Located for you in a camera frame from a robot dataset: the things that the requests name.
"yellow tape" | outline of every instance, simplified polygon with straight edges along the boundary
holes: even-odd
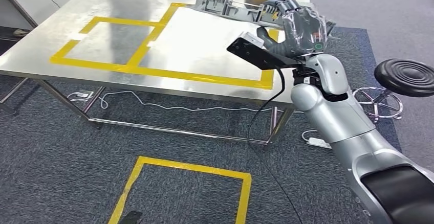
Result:
[[[144,164],[152,164],[152,165],[158,165],[158,166],[164,166],[170,168],[192,170],[192,171],[197,171],[202,173],[217,174],[217,175],[242,179],[243,183],[241,186],[240,200],[238,202],[238,211],[236,214],[235,224],[244,224],[246,222],[247,207],[249,204],[250,186],[252,183],[252,177],[249,173],[139,156],[131,172],[131,175],[128,178],[128,181],[125,184],[125,188],[122,191],[122,194],[119,197],[119,200],[113,210],[113,213],[110,217],[110,220],[108,221],[108,224],[117,224],[119,222],[119,219],[122,216],[122,212],[125,207],[125,202],[128,197],[128,193],[131,190],[133,183],[139,177]]]
[[[242,79],[242,78],[234,78],[234,77],[221,77],[221,76],[213,76],[213,75],[205,75],[205,74],[188,73],[188,72],[176,72],[176,71],[169,71],[169,70],[145,68],[139,66],[129,66],[124,64],[94,62],[94,61],[71,59],[71,58],[56,58],[55,56],[51,58],[51,62],[56,64],[66,64],[66,65],[72,65],[76,67],[93,68],[93,69],[113,71],[113,72],[123,72],[129,74],[170,77],[170,78],[178,78],[178,79],[191,80],[191,81],[230,84],[230,85],[245,86],[245,87],[256,87],[262,89],[272,88],[271,86],[272,84],[270,85],[270,82],[264,82],[261,80],[250,80],[250,79]]]
[[[107,70],[107,71],[130,73],[130,74],[170,77],[170,78],[178,78],[178,79],[185,79],[185,80],[192,80],[192,81],[228,84],[228,85],[236,85],[236,86],[262,88],[262,89],[273,88],[273,78],[274,78],[273,70],[262,71],[260,80],[252,80],[252,79],[222,77],[222,76],[214,76],[214,75],[177,72],[177,71],[140,67],[139,66],[140,62],[142,61],[143,57],[147,54],[147,52],[150,49],[150,47],[148,47],[148,44],[151,41],[155,41],[158,38],[158,36],[164,30],[164,27],[168,24],[170,19],[176,13],[176,10],[179,7],[185,7],[185,6],[187,6],[187,4],[183,4],[183,3],[170,4],[169,8],[161,17],[159,22],[141,21],[141,20],[124,19],[124,18],[106,18],[106,17],[96,16],[79,32],[81,34],[87,34],[99,22],[154,27],[151,33],[143,40],[143,42],[138,47],[137,51],[132,55],[130,60],[128,60],[128,62],[125,65],[65,58],[68,52],[79,43],[79,40],[70,40],[65,46],[63,46],[56,54],[52,56],[50,61],[56,64],[66,64],[66,65],[72,65],[72,66],[83,67],[83,68],[93,68],[93,69],[100,69],[100,70]],[[273,39],[277,40],[279,31],[272,29],[270,30],[269,34]]]
[[[131,59],[129,59],[129,61],[126,63],[126,65],[134,66],[134,67],[138,66],[140,64],[140,62],[142,61],[142,58],[147,54],[147,52],[150,49],[150,47],[148,47],[148,44],[151,41],[155,41],[157,39],[157,37],[161,34],[163,29],[164,29],[164,27],[160,27],[160,26],[155,27],[151,31],[151,33],[145,38],[145,40],[142,42],[142,44],[140,44],[139,48],[133,54]]]
[[[125,188],[122,191],[121,196],[119,197],[118,203],[115,206],[115,209],[113,210],[112,216],[110,217],[110,220],[108,221],[108,224],[118,224],[119,219],[122,216],[122,211],[125,206],[126,198],[128,197],[128,193],[131,190],[131,187],[133,186],[133,183],[137,180],[137,178],[140,175],[140,172],[142,171],[143,163],[140,163],[139,160],[137,160],[136,165],[134,166],[131,175],[128,178],[128,181],[125,184]]]

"silver robot arm segment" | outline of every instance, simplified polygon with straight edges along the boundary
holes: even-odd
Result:
[[[294,0],[267,0],[261,7],[272,10],[250,11],[253,18],[238,17],[243,10],[232,8],[234,15],[215,12],[220,1],[201,0],[197,5],[212,2],[208,13],[260,26],[269,26],[266,14],[272,13],[273,24],[283,27],[283,42],[261,27],[256,33],[260,39],[242,35],[227,50],[261,70],[294,68],[291,99],[330,144],[364,213],[375,224],[434,223],[434,174],[381,136],[353,97],[342,63],[323,54],[334,24]]]
[[[351,94],[337,58],[316,55],[307,66],[319,73],[324,89],[298,84],[292,101],[332,147],[364,213],[374,223],[431,223],[434,205],[424,195],[434,191],[434,174],[398,152],[376,130]],[[327,94],[345,98],[330,101]]]

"white power adapter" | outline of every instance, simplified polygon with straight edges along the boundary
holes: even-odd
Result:
[[[319,146],[319,147],[323,147],[323,148],[332,149],[332,147],[330,146],[329,143],[326,143],[324,140],[314,138],[314,137],[310,137],[306,143],[308,145],[311,145],[311,146]]]

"carpet floor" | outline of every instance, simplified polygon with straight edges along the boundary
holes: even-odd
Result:
[[[352,87],[376,86],[375,59],[367,31],[337,28],[327,52],[344,64]],[[0,92],[16,82],[0,76]],[[65,94],[95,87],[52,82]],[[190,108],[256,105],[140,93],[145,102]],[[131,94],[95,105],[92,116],[188,130],[244,136],[254,113],[208,110],[189,112],[142,106]],[[252,175],[246,223],[299,223],[296,213],[266,167],[245,143],[174,135],[104,125],[92,129],[33,82],[10,101],[15,116],[0,111],[0,222],[107,223],[138,156],[206,165]],[[264,138],[269,113],[252,129]],[[288,192],[304,224],[369,223],[354,201],[331,150],[301,139],[312,129],[294,114],[264,161]],[[379,131],[400,150],[393,121]],[[145,165],[129,192],[123,215],[143,213],[142,223],[235,223],[241,181],[189,170]]]

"table leg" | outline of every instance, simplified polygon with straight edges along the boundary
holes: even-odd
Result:
[[[30,24],[31,27],[36,28],[38,24],[35,20],[22,8],[22,6],[16,0],[8,0],[14,8],[24,17],[24,19]]]
[[[57,90],[53,85],[49,84],[45,80],[35,80],[37,83],[39,83],[45,90],[47,90],[51,95],[53,95],[55,98],[57,98],[60,102],[62,102],[65,106],[67,106],[72,112],[80,116],[83,120],[87,121],[88,123],[92,124],[95,128],[98,128],[99,125],[97,123],[89,121],[90,117],[83,112],[80,108],[75,106],[66,96],[64,96],[59,90]]]
[[[277,124],[277,107],[271,108],[271,122],[270,122],[270,134],[273,132]]]
[[[285,109],[284,113],[279,118],[279,121],[277,122],[276,126],[271,131],[270,136],[268,137],[268,140],[267,140],[267,145],[264,147],[264,149],[267,149],[277,139],[277,137],[282,132],[283,128],[288,123],[288,121],[291,118],[294,111],[295,111],[294,106],[291,106],[291,107],[288,107]]]

